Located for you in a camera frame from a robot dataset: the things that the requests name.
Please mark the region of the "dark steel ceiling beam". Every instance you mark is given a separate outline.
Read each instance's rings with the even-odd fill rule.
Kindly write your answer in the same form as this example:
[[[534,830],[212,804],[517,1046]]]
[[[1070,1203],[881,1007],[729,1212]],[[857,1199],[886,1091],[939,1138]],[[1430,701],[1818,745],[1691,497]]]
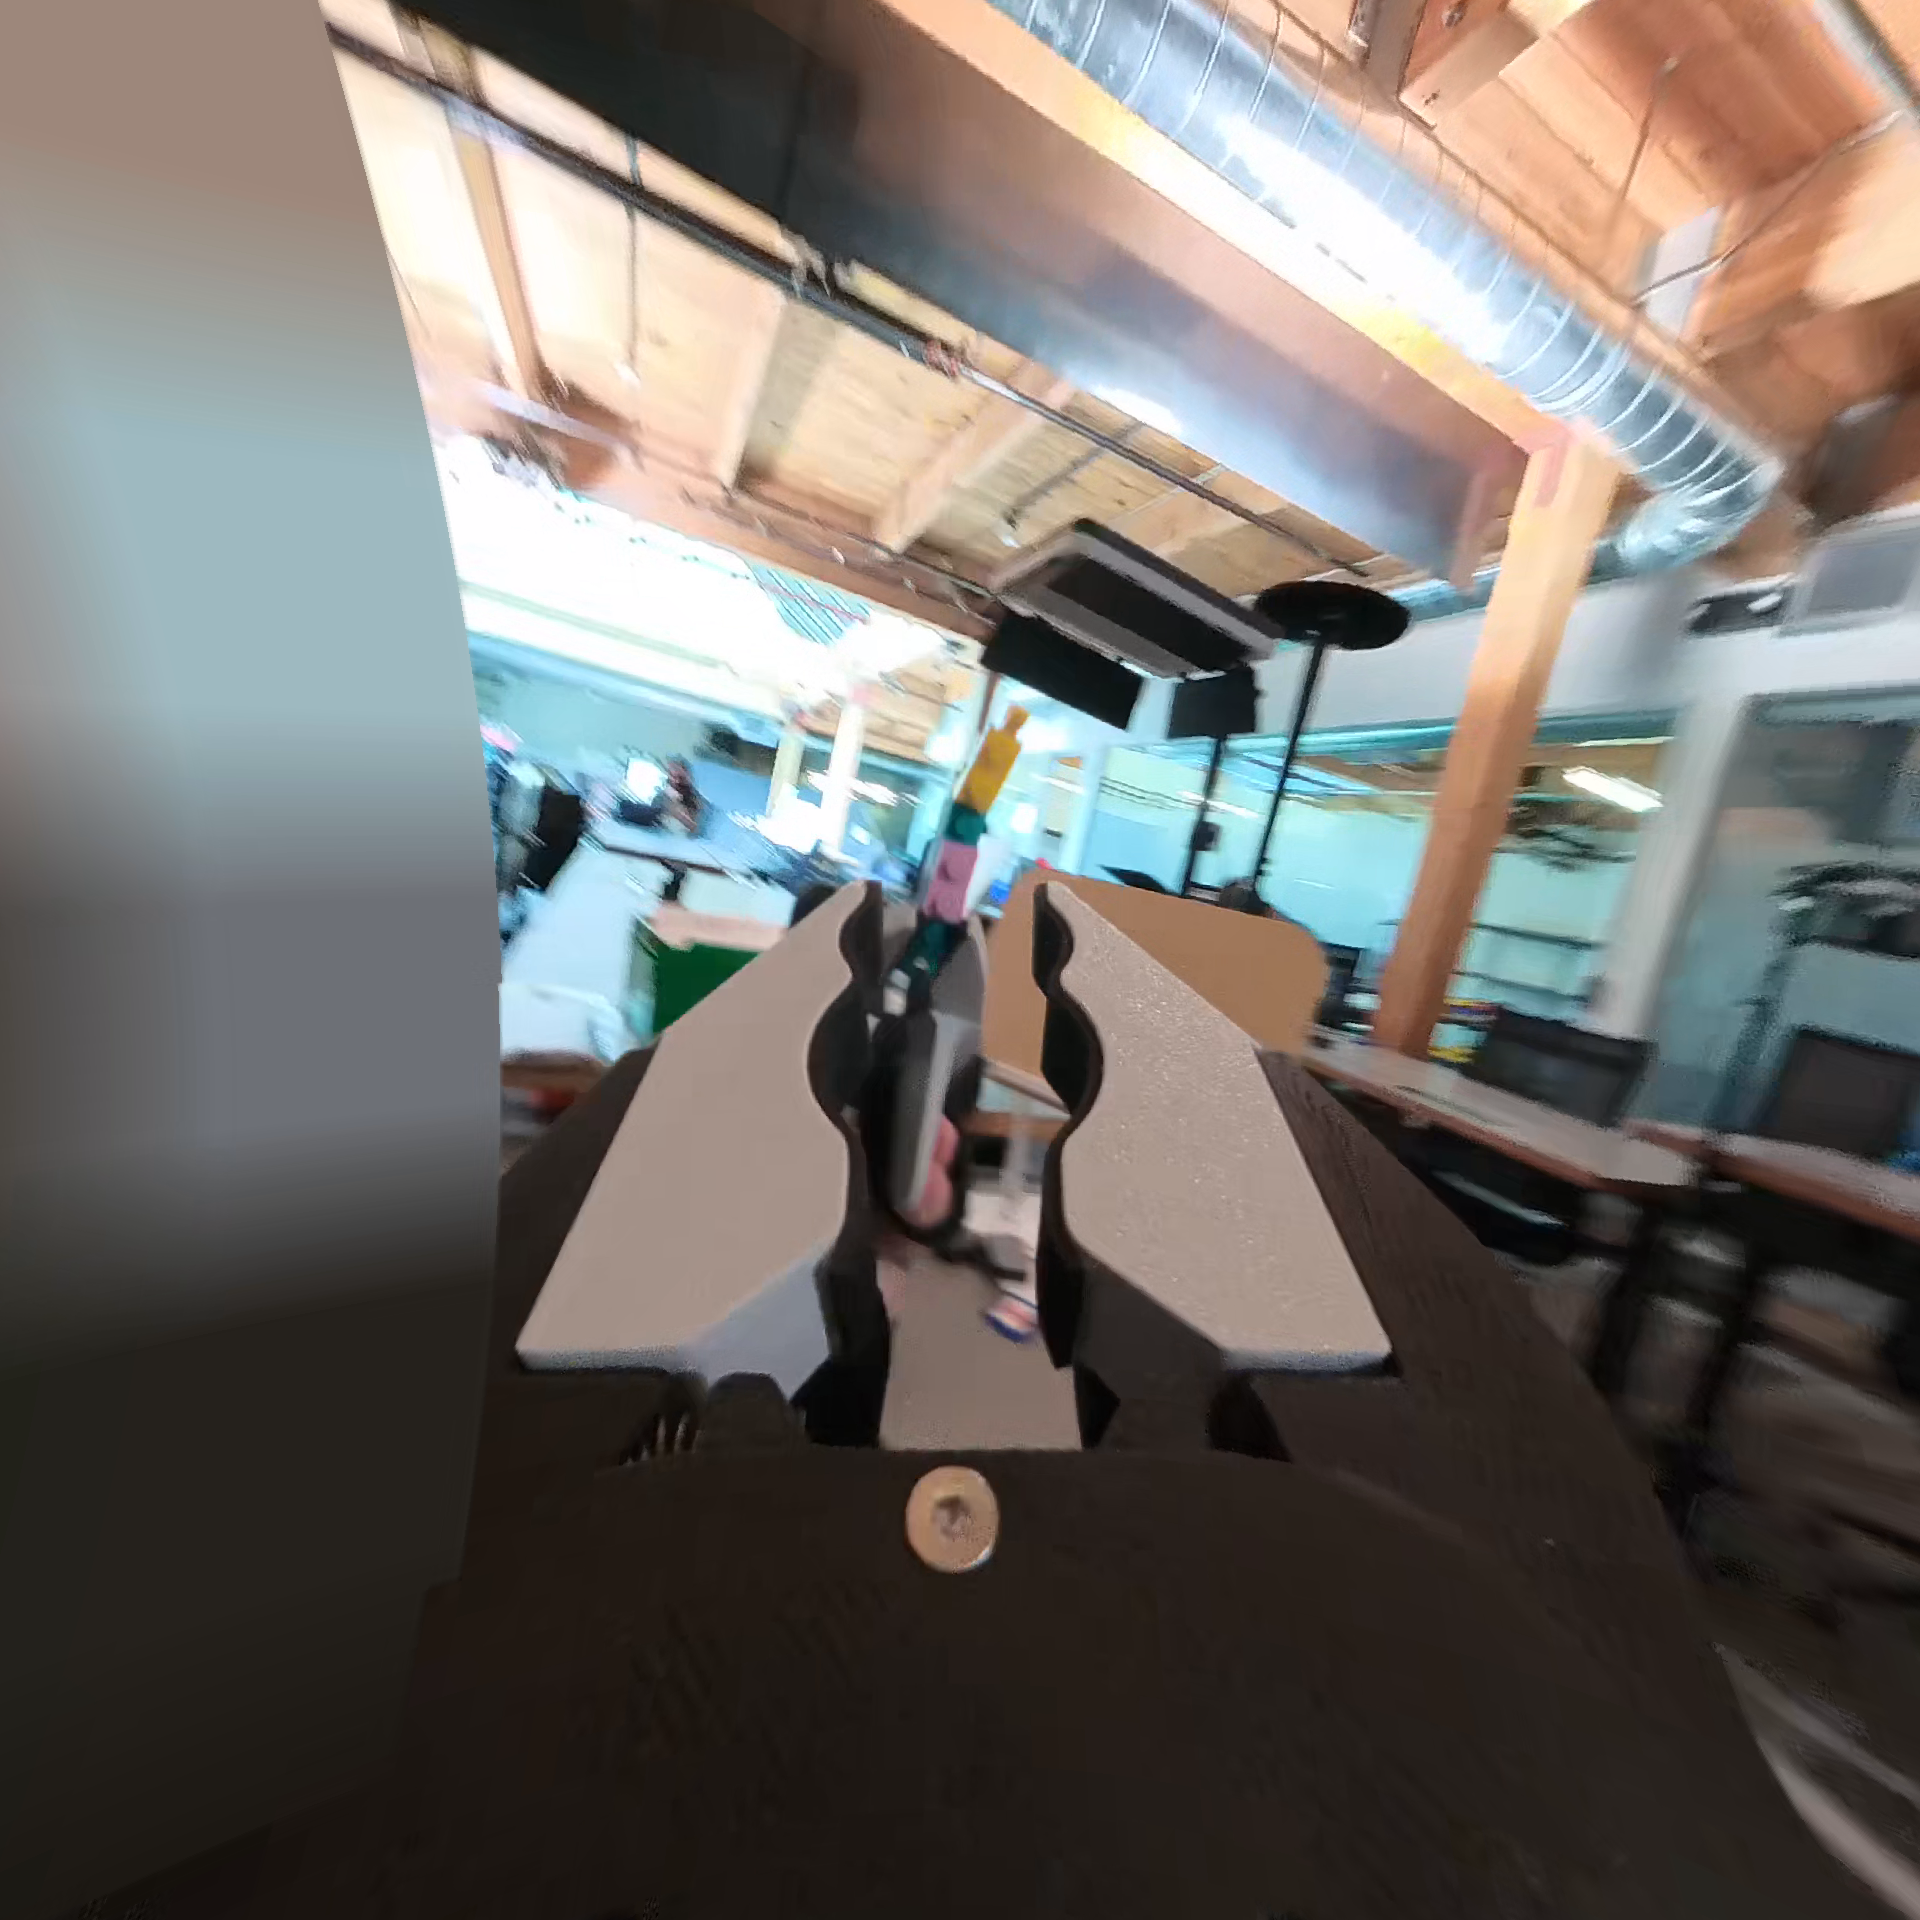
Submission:
[[[1520,447],[892,4],[420,13],[622,135],[1346,537],[1461,582]]]

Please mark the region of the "black floor lamp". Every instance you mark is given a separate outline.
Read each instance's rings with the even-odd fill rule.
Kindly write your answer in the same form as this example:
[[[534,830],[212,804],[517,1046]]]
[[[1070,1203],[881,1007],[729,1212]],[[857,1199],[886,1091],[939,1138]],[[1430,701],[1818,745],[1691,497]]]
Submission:
[[[1408,629],[1410,614],[1402,602],[1362,582],[1280,582],[1256,599],[1256,612],[1278,629],[1280,638],[1306,650],[1306,665],[1296,689],[1288,745],[1276,789],[1264,815],[1256,867],[1245,882],[1251,897],[1266,871],[1266,859],[1289,793],[1293,764],[1312,718],[1315,694],[1331,654],[1371,654],[1395,644]],[[1208,771],[1196,803],[1179,894],[1193,891],[1193,875],[1203,852],[1205,828],[1214,801],[1217,778],[1225,757],[1224,741],[1210,741]]]

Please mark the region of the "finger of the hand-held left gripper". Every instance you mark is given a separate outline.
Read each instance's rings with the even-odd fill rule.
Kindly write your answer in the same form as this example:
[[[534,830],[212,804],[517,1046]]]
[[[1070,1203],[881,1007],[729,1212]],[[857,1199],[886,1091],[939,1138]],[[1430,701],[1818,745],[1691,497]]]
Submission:
[[[956,1130],[979,1086],[988,989],[988,934],[966,917],[960,943],[933,983],[909,987],[897,966],[901,1007],[877,1023],[877,1199],[906,1220],[941,1117]]]

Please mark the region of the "ceiling mounted white unit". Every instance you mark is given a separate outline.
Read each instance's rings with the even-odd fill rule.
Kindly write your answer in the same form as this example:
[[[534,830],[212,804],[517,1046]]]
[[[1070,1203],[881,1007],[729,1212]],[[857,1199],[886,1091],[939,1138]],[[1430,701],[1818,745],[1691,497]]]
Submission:
[[[993,591],[1155,682],[1259,665],[1283,644],[1270,620],[1093,519],[1012,555]]]

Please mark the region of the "green bin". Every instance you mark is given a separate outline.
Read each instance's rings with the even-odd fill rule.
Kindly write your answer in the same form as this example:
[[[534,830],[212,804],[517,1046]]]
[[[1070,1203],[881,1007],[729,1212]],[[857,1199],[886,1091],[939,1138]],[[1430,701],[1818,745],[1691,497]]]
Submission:
[[[637,922],[627,994],[627,1020],[636,1039],[658,1037],[785,934],[787,925],[716,917],[674,903]]]

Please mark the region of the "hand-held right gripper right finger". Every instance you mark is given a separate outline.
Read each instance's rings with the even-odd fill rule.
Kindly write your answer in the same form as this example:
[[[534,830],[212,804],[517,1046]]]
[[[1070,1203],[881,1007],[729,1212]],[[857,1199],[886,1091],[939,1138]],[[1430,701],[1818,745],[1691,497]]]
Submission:
[[[1037,891],[1037,1306],[1084,1449],[1210,1449],[1262,1380],[1389,1377],[1389,1334],[1259,1045],[1059,884]]]

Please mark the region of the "silver ventilation duct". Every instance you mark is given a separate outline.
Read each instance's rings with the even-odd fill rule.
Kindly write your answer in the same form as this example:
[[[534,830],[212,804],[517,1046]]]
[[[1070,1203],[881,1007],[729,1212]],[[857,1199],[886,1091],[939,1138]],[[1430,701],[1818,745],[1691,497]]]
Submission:
[[[1730,547],[1784,461],[1544,227],[1280,4],[1012,3],[1117,107],[1438,334],[1536,414],[1592,430],[1644,492],[1616,537],[1659,569]]]

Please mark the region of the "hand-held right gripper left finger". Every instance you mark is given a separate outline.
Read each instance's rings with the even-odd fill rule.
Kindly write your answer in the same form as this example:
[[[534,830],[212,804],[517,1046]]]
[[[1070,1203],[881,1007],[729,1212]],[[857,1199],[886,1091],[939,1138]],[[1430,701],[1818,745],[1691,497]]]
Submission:
[[[515,1332],[534,1377],[769,1380],[806,1438],[873,1446],[892,1361],[857,1130],[881,886],[854,879],[692,1004]]]

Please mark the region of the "wooden support post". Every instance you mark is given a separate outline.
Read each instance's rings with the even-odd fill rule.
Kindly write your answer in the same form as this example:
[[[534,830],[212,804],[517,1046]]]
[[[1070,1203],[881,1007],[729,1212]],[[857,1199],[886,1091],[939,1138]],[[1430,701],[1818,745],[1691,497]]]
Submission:
[[[1616,486],[1619,467],[1585,437],[1526,459],[1421,865],[1378,980],[1371,1036],[1389,1052],[1428,1054]]]

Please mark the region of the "multicoloured lego brick stack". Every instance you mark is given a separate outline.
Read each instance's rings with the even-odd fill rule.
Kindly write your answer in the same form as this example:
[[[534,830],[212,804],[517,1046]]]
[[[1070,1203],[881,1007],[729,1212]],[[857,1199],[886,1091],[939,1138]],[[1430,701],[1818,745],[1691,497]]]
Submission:
[[[980,843],[1002,789],[1018,766],[1026,709],[1011,705],[976,745],[976,754],[956,786],[947,823],[933,843],[933,859],[920,897],[920,917],[907,942],[904,972],[909,987],[933,983],[960,943],[970,919]]]

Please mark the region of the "long office desk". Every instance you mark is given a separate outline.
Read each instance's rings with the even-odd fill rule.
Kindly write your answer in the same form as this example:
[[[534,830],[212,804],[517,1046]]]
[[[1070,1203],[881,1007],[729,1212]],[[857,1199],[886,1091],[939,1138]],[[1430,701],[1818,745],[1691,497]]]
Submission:
[[[1318,1039],[1298,1065],[1408,1122],[1483,1145],[1586,1194],[1612,1194],[1645,1210],[1672,1204],[1699,1174],[1766,1194],[1917,1243],[1917,1179],[1835,1150],[1762,1137],[1707,1137],[1654,1122],[1650,1134],[1601,1126],[1517,1093],[1489,1089],[1462,1069],[1421,1063],[1357,1039]]]

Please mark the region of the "large black light panel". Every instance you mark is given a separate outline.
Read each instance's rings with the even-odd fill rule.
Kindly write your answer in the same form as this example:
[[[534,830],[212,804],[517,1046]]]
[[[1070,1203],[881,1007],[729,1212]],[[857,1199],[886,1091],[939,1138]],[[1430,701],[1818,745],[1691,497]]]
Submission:
[[[1002,612],[984,643],[988,675],[1018,683],[1107,730],[1128,731],[1145,678],[1128,662],[1074,641],[1037,614]]]

